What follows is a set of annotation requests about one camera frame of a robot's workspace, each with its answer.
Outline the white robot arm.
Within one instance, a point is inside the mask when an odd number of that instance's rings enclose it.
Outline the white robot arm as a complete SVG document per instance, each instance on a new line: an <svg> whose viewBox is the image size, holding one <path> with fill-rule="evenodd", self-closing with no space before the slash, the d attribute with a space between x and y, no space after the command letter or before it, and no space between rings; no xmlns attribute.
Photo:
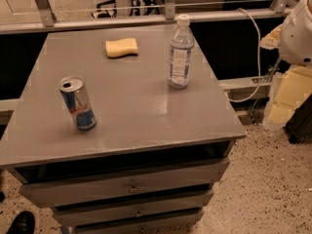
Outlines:
<svg viewBox="0 0 312 234"><path fill-rule="evenodd" d="M312 94L312 0L299 0L284 22L261 41L264 49L279 51L290 68L273 75L262 126L278 131Z"/></svg>

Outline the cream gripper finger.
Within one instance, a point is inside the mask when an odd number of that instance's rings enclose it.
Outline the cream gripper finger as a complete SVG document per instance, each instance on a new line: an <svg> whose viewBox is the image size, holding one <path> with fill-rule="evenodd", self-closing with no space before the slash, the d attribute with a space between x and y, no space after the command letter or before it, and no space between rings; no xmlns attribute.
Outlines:
<svg viewBox="0 0 312 234"><path fill-rule="evenodd" d="M295 111L312 94L312 68L292 65L285 73L273 75L269 101L264 109L262 126L278 131L294 116Z"/></svg>
<svg viewBox="0 0 312 234"><path fill-rule="evenodd" d="M260 40L260 47L267 50L278 49L280 47L280 35L282 25L276 26L270 33Z"/></svg>

